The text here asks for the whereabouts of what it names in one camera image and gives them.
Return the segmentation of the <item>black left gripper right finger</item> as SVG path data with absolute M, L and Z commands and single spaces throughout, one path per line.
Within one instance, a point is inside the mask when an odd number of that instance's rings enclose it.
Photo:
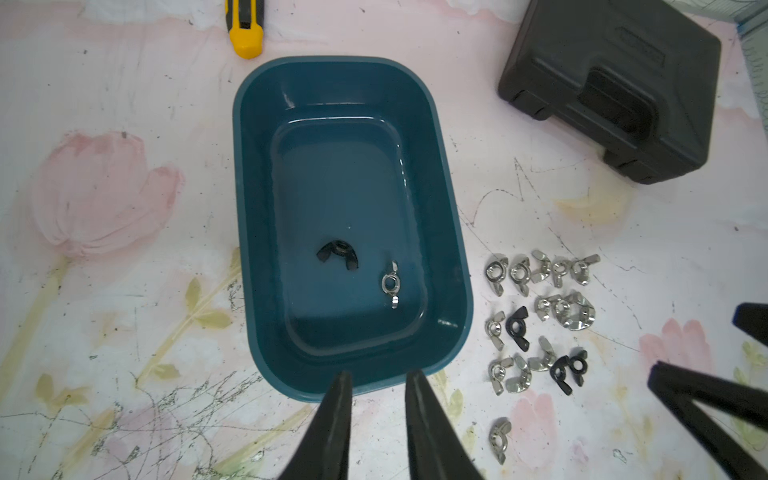
M 421 370 L 407 374 L 405 410 L 411 479 L 481 479 Z

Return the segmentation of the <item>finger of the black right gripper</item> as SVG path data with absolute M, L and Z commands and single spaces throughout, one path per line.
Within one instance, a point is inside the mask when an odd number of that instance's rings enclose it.
M 664 362 L 650 369 L 647 386 L 732 479 L 765 479 L 767 469 L 717 425 L 710 407 L 767 429 L 767 392 Z
M 733 325 L 763 346 L 768 346 L 768 305 L 744 302 L 737 306 Z

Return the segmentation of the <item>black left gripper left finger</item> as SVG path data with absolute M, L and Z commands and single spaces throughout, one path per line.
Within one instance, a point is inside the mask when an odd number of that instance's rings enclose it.
M 340 372 L 279 479 L 347 479 L 351 410 L 352 377 Z

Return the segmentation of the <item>silver wing nut fifteenth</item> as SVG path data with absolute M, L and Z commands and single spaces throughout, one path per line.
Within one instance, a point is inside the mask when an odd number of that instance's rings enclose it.
M 512 425 L 508 418 L 499 418 L 491 426 L 489 432 L 489 443 L 491 451 L 500 465 L 506 462 L 506 451 L 508 448 L 508 435 L 511 433 Z

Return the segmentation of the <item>silver wing nut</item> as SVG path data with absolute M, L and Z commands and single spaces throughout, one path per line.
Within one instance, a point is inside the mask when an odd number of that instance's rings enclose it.
M 485 268 L 485 277 L 497 297 L 504 295 L 503 282 L 507 278 L 509 259 L 504 255 L 495 255 Z
M 570 331 L 589 329 L 596 317 L 594 306 L 578 291 L 556 299 L 553 312 L 559 324 Z
M 552 260 L 539 249 L 533 250 L 532 256 L 537 260 L 539 268 L 531 273 L 531 281 L 533 283 L 541 283 L 547 280 L 552 273 Z
M 505 391 L 505 378 L 507 370 L 514 366 L 514 360 L 512 357 L 506 357 L 503 359 L 493 360 L 488 367 L 488 375 L 494 390 L 494 393 L 499 396 Z
M 590 283 L 590 267 L 601 261 L 599 254 L 589 255 L 581 259 L 574 259 L 570 264 L 572 278 L 582 286 Z
M 563 287 L 564 278 L 569 275 L 571 271 L 571 262 L 566 258 L 557 258 L 554 260 L 551 267 L 551 276 L 553 286 L 556 289 Z
M 534 302 L 534 310 L 538 318 L 542 321 L 548 321 L 551 318 L 553 305 L 561 299 L 560 295 L 549 297 L 539 296 Z
M 399 267 L 395 261 L 391 262 L 390 271 L 382 277 L 381 289 L 386 295 L 390 297 L 391 308 L 397 309 L 399 306 L 401 280 L 399 277 Z
M 526 255 L 518 256 L 516 262 L 510 266 L 509 278 L 523 297 L 528 297 L 530 294 L 531 275 L 529 257 Z
M 501 334 L 503 330 L 502 323 L 505 318 L 505 312 L 499 311 L 485 323 L 486 334 L 490 338 L 494 348 L 499 352 L 504 349 L 504 342 L 501 339 Z

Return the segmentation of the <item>silver wing nut eleventh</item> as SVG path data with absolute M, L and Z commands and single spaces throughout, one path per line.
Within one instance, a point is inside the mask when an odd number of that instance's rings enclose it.
M 506 380 L 505 386 L 510 393 L 523 393 L 528 390 L 532 383 L 532 370 L 529 363 L 519 354 L 513 357 L 512 365 L 519 374 Z

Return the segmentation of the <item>black wing nut fourteenth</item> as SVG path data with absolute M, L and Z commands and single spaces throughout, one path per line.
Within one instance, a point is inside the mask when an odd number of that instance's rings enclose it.
M 568 366 L 573 375 L 574 381 L 579 387 L 584 385 L 584 376 L 588 371 L 588 352 L 584 349 L 578 350 L 568 359 Z

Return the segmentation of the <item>black wing nut thirteenth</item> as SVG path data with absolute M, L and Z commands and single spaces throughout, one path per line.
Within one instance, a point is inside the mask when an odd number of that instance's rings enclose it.
M 569 357 L 564 355 L 559 357 L 550 367 L 550 377 L 557 384 L 558 388 L 567 396 L 572 394 L 572 387 L 567 383 L 567 370 Z

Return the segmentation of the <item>silver wing nut twelfth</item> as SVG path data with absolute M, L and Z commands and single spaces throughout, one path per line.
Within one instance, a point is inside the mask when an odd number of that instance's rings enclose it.
M 542 354 L 528 359 L 528 365 L 532 372 L 547 372 L 557 360 L 557 354 L 549 340 L 545 336 L 539 337 L 539 347 Z

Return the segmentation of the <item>black wing nut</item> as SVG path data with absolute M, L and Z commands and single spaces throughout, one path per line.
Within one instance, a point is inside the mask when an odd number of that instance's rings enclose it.
M 343 240 L 330 241 L 316 253 L 317 258 L 321 262 L 326 262 L 332 255 L 343 258 L 348 271 L 355 271 L 359 268 L 356 251 L 349 243 Z
M 507 333 L 523 352 L 527 352 L 530 348 L 530 342 L 525 338 L 527 334 L 526 319 L 528 316 L 527 308 L 522 306 L 515 310 L 505 322 Z

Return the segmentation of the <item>teal plastic storage box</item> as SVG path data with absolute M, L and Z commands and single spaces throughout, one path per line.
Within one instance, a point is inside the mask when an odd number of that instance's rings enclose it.
M 357 394 L 448 365 L 473 297 L 434 99 L 384 58 L 284 57 L 233 103 L 247 336 L 267 382 L 305 402 L 351 374 Z M 359 268 L 316 253 L 333 240 Z M 381 289 L 399 267 L 399 306 Z

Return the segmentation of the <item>silver wing nut in box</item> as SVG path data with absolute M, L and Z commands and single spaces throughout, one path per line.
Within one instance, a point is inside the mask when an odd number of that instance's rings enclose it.
M 399 277 L 399 267 L 395 261 L 391 262 L 390 271 L 382 277 L 381 289 L 386 295 L 390 297 L 391 308 L 397 309 L 399 306 L 401 280 Z

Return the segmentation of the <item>black plastic tool case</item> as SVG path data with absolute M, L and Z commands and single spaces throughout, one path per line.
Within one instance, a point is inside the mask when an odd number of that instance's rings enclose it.
M 720 40 L 663 1 L 529 4 L 497 92 L 535 120 L 555 117 L 640 184 L 709 156 Z

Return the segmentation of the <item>yellow black utility knife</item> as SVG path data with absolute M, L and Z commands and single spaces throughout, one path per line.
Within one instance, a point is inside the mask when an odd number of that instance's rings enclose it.
M 227 0 L 225 19 L 234 52 L 243 59 L 258 57 L 264 43 L 264 0 Z

